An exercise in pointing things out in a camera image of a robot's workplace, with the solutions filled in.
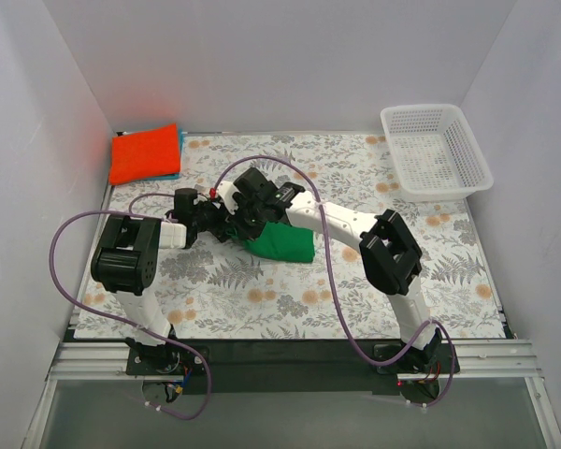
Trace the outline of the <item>aluminium rail frame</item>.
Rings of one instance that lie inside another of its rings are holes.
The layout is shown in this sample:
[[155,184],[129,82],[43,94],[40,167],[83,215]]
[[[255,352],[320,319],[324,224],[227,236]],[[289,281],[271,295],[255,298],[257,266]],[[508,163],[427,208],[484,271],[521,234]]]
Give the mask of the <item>aluminium rail frame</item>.
[[189,422],[150,408],[164,385],[126,373],[119,341],[59,347],[27,448],[561,448],[537,356],[526,340],[458,340],[459,371],[427,410],[412,377],[395,396],[364,391],[213,393]]

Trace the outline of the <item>green t shirt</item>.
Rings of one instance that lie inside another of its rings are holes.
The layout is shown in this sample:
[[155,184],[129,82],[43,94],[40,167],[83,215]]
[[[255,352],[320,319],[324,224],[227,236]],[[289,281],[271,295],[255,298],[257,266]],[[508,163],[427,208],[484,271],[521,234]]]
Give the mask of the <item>green t shirt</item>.
[[256,239],[233,241],[248,253],[267,260],[286,263],[312,263],[315,257],[313,232],[283,223],[266,223]]

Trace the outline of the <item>folded blue t shirt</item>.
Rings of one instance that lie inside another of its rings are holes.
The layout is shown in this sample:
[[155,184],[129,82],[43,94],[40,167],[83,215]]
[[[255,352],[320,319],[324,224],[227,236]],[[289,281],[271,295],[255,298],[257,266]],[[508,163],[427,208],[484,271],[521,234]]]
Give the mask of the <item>folded blue t shirt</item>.
[[[182,159],[184,135],[183,135],[182,129],[180,129],[180,128],[178,128],[177,137],[178,137],[178,144],[179,144],[178,147],[179,147],[179,159],[180,159],[180,169],[181,169],[181,167],[182,167],[181,159]],[[177,170],[176,172],[165,174],[161,178],[165,181],[177,180],[180,177],[180,169]]]

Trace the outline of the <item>white plastic basket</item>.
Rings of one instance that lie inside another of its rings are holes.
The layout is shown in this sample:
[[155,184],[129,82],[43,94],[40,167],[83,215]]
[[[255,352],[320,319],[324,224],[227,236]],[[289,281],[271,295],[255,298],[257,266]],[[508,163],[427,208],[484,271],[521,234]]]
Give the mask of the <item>white plastic basket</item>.
[[406,201],[458,201],[493,186],[489,166],[459,107],[389,107],[381,111],[381,124]]

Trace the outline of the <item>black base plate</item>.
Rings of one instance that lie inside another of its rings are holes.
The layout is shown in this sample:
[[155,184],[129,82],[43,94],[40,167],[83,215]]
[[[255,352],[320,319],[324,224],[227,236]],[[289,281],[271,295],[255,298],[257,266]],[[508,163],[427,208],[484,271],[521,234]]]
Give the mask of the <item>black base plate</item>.
[[126,373],[152,378],[186,395],[214,393],[297,393],[364,391],[395,396],[399,376],[426,383],[436,395],[441,374],[459,371],[456,353],[442,337],[429,348],[414,348],[392,365],[399,340],[360,340],[375,360],[365,362],[347,340],[190,340],[192,352],[168,343],[147,346],[125,339],[129,349]]

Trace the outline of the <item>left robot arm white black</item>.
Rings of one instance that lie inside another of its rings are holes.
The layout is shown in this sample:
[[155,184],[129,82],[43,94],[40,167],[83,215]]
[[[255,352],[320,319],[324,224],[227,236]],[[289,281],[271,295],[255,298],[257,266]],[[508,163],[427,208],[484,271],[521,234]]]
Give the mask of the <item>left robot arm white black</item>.
[[91,275],[134,323],[132,335],[125,339],[131,348],[149,355],[163,355],[170,348],[164,339],[172,337],[172,325],[155,295],[159,252],[188,249],[203,232],[225,241],[231,217],[219,198],[204,197],[191,188],[175,191],[173,207],[162,219],[109,215],[93,253]]

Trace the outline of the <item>folded orange t shirt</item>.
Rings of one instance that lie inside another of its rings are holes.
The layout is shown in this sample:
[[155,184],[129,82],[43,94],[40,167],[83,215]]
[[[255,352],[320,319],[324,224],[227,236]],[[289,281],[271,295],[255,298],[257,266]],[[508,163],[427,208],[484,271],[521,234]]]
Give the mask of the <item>folded orange t shirt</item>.
[[121,185],[179,175],[180,155],[180,134],[174,123],[113,137],[108,182]]

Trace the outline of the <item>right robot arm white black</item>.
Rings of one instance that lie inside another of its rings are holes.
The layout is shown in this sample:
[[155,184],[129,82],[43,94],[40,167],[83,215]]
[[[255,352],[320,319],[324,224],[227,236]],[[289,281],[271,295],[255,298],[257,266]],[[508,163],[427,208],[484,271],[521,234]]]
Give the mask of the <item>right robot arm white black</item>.
[[233,182],[221,182],[217,192],[241,236],[253,238],[268,223],[286,223],[321,234],[326,246],[334,239],[360,254],[367,280],[389,299],[403,344],[376,367],[400,362],[414,372],[436,363],[441,334],[422,292],[422,251],[397,212],[349,210],[298,184],[278,187],[253,167]]

